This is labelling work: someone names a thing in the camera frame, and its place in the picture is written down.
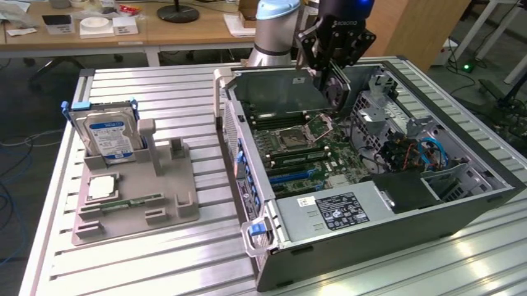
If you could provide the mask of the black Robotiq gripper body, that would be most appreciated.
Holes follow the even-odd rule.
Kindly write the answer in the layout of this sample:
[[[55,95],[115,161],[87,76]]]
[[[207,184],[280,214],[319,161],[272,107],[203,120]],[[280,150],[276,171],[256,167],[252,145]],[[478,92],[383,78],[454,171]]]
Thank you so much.
[[[375,1],[329,0],[319,1],[317,35],[319,45],[329,47],[334,32],[366,28]]]

